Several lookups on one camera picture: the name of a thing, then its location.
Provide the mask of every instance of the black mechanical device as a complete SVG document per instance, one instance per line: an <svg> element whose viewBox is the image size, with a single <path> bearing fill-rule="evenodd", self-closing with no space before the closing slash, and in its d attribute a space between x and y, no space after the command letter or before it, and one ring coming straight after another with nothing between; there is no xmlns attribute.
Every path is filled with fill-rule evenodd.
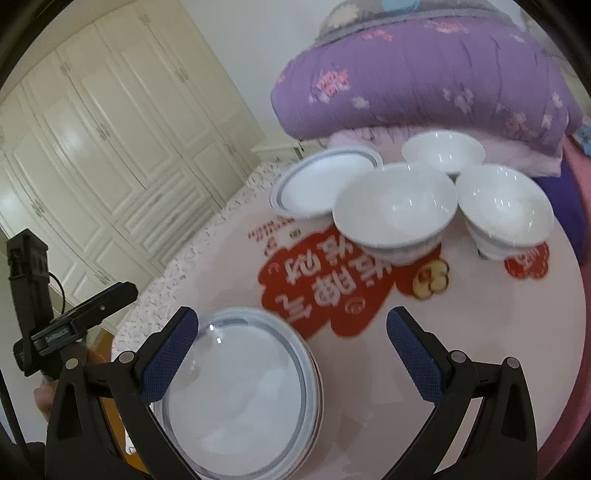
<svg viewBox="0 0 591 480"><path fill-rule="evenodd" d="M18 478L35 480L198 480L154 417L161 400L197 337L194 311L181 308L138 352L124 352L100 365L86 362L78 340L85 330L132 303L137 290L118 284L78 308L50 320L47 246L25 231L8 242L11 287L23 338L15 359L30 375L59 378L47 429L44 466L40 452L22 440L9 398L2 395L20 450L9 458ZM402 307L388 315L387 334L423 399L434 410L408 450L384 480L533 480L537 463L534 416L517 359L501 365L472 362L448 352ZM464 419L470 401L483 398L460 459L435 473ZM113 398L137 452L150 474L130 466L113 435L101 398Z"/></svg>

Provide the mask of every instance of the pink bed sheet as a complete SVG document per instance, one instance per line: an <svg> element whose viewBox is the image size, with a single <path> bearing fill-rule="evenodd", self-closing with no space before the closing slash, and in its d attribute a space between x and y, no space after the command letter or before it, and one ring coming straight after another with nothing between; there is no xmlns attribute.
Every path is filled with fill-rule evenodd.
<svg viewBox="0 0 591 480"><path fill-rule="evenodd" d="M579 184L587 218L591 220L591 158L584 155L567 138L564 158L569 162ZM580 429L591 414L591 255L581 266L581 275L587 301L587 331L579 376L569 402L556 428L538 453L538 478L544 478L566 453Z"/></svg>

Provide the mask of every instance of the blue fabric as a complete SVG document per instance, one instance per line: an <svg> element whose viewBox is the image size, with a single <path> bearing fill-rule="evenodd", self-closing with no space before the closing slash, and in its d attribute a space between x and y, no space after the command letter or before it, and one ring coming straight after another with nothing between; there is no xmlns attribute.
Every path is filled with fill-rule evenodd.
<svg viewBox="0 0 591 480"><path fill-rule="evenodd" d="M579 185L569 162L566 159L562 162L562 176L559 179L555 177L539 177L534 181L550 199L554 214L569 238L579 264L582 264L585 258L589 225L579 193Z"/></svg>
<svg viewBox="0 0 591 480"><path fill-rule="evenodd" d="M142 373L140 396L146 405L163 399L198 331L197 314L189 310Z"/></svg>
<svg viewBox="0 0 591 480"><path fill-rule="evenodd" d="M443 374L396 310L388 313L386 332L423 400L439 405L443 399Z"/></svg>

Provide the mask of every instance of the metal screw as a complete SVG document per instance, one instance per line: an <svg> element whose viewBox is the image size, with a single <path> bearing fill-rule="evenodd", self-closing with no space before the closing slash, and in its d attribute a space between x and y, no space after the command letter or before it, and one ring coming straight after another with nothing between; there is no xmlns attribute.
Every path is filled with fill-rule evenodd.
<svg viewBox="0 0 591 480"><path fill-rule="evenodd" d="M129 362L133 361L135 358L135 354L133 352L123 352L119 355L119 362L122 364L128 364Z"/></svg>
<svg viewBox="0 0 591 480"><path fill-rule="evenodd" d="M66 368L68 370L74 370L78 366L78 359L77 358L70 358L66 362Z"/></svg>
<svg viewBox="0 0 591 480"><path fill-rule="evenodd" d="M519 360L517 360L516 358L513 358L512 356L510 356L507 359L507 365L509 365L511 368L519 368L521 366L521 364L519 363Z"/></svg>
<svg viewBox="0 0 591 480"><path fill-rule="evenodd" d="M462 364L466 361L466 354L459 350L452 352L452 360L457 364Z"/></svg>

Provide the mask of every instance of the white wardrobe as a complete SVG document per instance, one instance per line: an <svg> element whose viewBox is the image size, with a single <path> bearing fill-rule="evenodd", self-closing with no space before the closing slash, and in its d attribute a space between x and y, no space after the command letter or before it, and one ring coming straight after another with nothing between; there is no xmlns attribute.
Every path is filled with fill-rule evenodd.
<svg viewBox="0 0 591 480"><path fill-rule="evenodd" d="M240 189L262 139L180 3L140 0L66 40L0 105L0 223L47 243L74 305L117 281L141 291Z"/></svg>

